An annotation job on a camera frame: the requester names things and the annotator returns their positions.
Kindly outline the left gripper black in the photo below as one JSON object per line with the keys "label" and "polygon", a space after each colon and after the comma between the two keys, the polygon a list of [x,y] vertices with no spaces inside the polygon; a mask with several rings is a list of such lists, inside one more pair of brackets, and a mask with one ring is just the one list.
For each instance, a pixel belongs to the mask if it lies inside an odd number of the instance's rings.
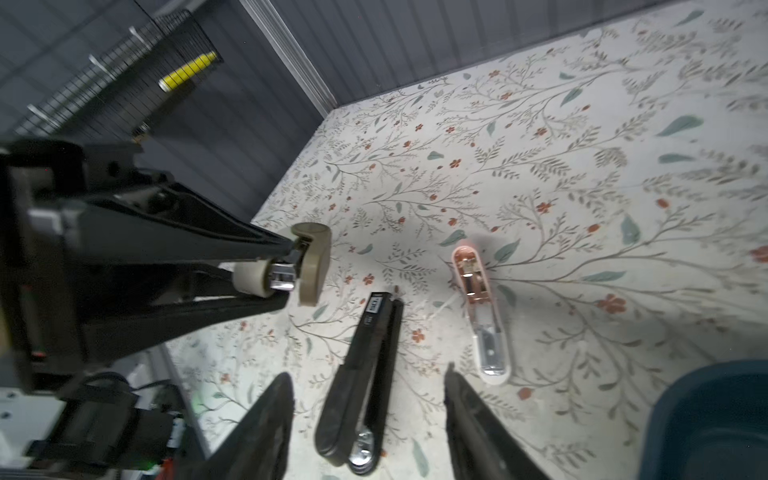
{"label": "left gripper black", "polygon": [[1,143],[1,350],[5,385],[55,390],[80,372],[197,330],[283,309],[216,266],[293,242],[181,184],[157,184],[133,142]]}

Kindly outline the pink mini stapler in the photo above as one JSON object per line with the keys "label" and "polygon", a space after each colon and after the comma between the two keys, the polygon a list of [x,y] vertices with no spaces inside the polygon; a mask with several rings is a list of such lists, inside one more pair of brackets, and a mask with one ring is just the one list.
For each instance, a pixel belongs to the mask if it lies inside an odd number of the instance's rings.
{"label": "pink mini stapler", "polygon": [[512,373],[511,354],[480,252],[473,244],[462,240],[452,252],[451,263],[472,331],[477,374],[489,385],[502,385]]}

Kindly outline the black long stapler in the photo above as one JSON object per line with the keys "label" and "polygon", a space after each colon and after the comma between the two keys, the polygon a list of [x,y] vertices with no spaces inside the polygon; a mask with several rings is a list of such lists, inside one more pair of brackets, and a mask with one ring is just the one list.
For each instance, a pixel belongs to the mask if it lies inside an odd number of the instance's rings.
{"label": "black long stapler", "polygon": [[403,309],[391,293],[371,294],[315,430],[317,453],[358,476],[371,474],[381,458]]}

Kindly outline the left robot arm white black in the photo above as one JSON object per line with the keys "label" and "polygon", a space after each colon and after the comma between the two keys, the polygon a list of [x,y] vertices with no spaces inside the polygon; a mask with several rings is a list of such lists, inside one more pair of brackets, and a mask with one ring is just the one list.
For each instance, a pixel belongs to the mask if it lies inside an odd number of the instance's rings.
{"label": "left robot arm white black", "polygon": [[244,223],[157,170],[133,143],[18,138],[1,145],[1,317],[21,389],[63,408],[26,448],[68,479],[159,468],[167,479],[279,478],[293,388],[277,377],[210,459],[187,454],[179,390],[160,405],[113,364],[218,323],[271,313],[273,262],[296,243]]}

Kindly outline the beige mini stapler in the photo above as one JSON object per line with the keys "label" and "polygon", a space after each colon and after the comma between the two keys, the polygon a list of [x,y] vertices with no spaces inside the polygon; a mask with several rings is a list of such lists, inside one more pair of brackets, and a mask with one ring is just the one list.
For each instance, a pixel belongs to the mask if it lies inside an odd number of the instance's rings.
{"label": "beige mini stapler", "polygon": [[330,227],[302,222],[278,233],[292,242],[291,251],[277,259],[235,263],[234,288],[261,298],[277,292],[295,293],[301,306],[316,306],[330,266]]}

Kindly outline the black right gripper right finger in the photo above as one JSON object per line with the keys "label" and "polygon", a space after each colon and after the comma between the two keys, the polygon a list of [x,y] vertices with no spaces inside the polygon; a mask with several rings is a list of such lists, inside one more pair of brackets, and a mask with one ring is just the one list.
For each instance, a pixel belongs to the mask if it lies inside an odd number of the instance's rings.
{"label": "black right gripper right finger", "polygon": [[444,392],[456,479],[548,479],[453,364],[444,376]]}

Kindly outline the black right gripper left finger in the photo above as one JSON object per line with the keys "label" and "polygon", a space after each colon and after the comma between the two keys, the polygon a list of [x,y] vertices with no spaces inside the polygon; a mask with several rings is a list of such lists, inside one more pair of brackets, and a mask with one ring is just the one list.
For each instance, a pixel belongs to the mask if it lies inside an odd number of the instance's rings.
{"label": "black right gripper left finger", "polygon": [[281,479],[288,466],[294,411],[291,377],[275,377],[208,459],[188,468],[190,479]]}

